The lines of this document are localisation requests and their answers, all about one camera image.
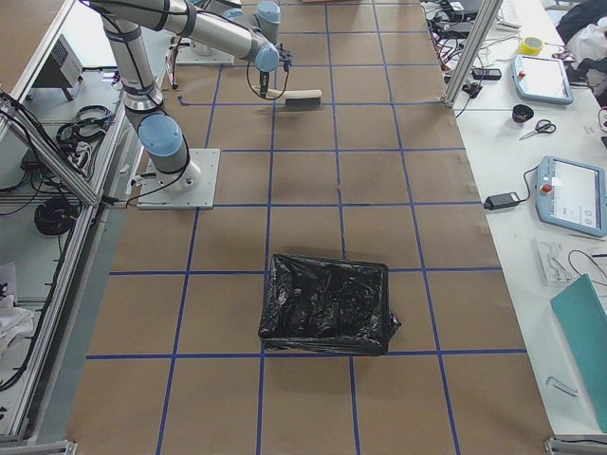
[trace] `yellow tape roll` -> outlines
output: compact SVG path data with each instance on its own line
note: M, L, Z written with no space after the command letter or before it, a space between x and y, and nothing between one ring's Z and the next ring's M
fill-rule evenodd
M534 36L527 36L521 42L519 53L524 55L539 55L543 49L543 41Z

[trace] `scissors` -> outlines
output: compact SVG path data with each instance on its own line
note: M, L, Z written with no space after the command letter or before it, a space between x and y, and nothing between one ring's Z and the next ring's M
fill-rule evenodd
M527 133L519 140L527 139L528 137L532 137L538 134L551 135L555 131L557 131L557 125L552 123L550 120L546 120L545 118L543 118L535 124L535 129L531 133Z

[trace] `white table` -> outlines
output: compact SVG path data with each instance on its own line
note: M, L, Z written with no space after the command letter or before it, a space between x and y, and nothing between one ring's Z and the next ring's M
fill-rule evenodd
M539 0L517 0L517 12L524 23L521 36L538 36L548 43L561 42ZM512 52L509 55L513 55L517 42L507 43ZM548 46L543 54L550 55L554 49ZM546 155L607 168L607 150L600 141L604 134L597 122L598 104L588 89L576 90L575 102L566 107L521 101L510 78L509 62L499 62L498 66L502 67L504 77L499 82L484 82L479 98L471 100L457 120L483 199L509 191L524 197L523 172L537 166ZM461 109L467 98L460 97L455 109ZM536 111L536 117L523 125L511 120L512 106L521 102ZM519 141L519 137L533 129L538 118L552 120L558 125L557 132ZM533 184L535 174L529 177ZM545 284L533 244L534 239L558 242L566 251L591 251L607 244L540 222L533 196L517 208L488 212L487 219L554 433L605 436L598 427L575 361L550 307L550 299L560 289ZM580 268L591 271L590 267ZM573 397L546 385L549 376L579 389L579 396Z

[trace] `brown table surface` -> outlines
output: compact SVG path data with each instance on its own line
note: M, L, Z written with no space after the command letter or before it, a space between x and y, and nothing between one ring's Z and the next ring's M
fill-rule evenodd
M0 2L0 82L5 92L12 92L66 1L71 0Z

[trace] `black cup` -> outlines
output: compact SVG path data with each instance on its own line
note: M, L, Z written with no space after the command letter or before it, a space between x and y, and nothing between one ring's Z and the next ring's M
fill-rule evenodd
M524 104L517 104L512 108L512 119L517 123L525 123L533 118L533 109Z

